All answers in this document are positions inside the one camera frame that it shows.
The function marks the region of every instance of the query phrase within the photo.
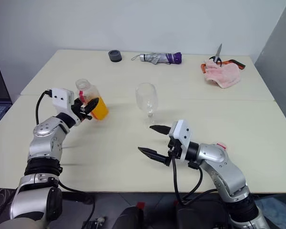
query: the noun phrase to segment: orange liquid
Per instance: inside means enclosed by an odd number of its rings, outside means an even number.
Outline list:
[[[94,110],[91,111],[90,113],[95,119],[103,120],[106,117],[106,115],[109,113],[109,110],[106,107],[102,97],[99,96],[98,98],[99,98],[98,104],[96,105]]]

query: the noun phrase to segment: wine glass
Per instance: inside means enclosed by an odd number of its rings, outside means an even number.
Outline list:
[[[135,89],[135,97],[138,107],[147,113],[150,123],[153,123],[153,114],[158,108],[158,97],[155,86],[151,83],[139,84]]]

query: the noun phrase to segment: floor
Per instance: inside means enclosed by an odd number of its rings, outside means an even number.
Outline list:
[[[0,189],[0,205],[7,199],[11,191]],[[138,202],[145,202],[144,221],[147,229],[175,229],[174,193],[97,193],[96,208],[93,219],[106,217],[102,229],[111,229],[120,213]],[[217,194],[209,194],[206,198],[218,198]],[[286,194],[259,198],[255,196],[257,205],[270,220],[271,229],[286,229]],[[215,223],[225,221],[225,212],[221,205],[215,202],[197,202],[195,207],[200,209],[208,218],[210,228]],[[0,217],[0,222],[8,220],[7,206]],[[50,223],[51,229],[80,229],[88,217],[91,205],[70,200],[63,201],[63,212],[58,220]]]

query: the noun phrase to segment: scissors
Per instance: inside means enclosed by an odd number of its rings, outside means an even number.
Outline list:
[[[215,56],[212,56],[210,58],[210,59],[213,59],[213,62],[216,63],[216,64],[217,64],[217,62],[220,62],[220,66],[221,66],[222,62],[221,62],[221,59],[219,58],[219,54],[220,54],[222,46],[223,46],[223,44],[220,44],[219,48],[217,49],[217,53],[215,54]]]

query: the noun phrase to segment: white wall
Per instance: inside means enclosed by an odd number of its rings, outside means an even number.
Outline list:
[[[0,68],[15,99],[57,49],[250,55],[286,0],[0,0]]]

